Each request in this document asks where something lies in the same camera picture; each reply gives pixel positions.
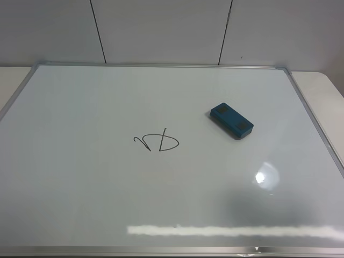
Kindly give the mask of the blue board eraser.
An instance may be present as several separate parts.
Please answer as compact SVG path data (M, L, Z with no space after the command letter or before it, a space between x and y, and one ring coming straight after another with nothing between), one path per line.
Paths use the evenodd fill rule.
M242 139L251 134L254 125L226 103L221 103L210 111L210 116L219 121L235 138Z

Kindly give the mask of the white framed whiteboard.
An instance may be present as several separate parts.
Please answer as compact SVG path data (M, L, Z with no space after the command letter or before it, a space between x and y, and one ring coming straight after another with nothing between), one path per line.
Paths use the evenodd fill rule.
M39 63L1 110L1 255L343 257L343 164L284 68Z

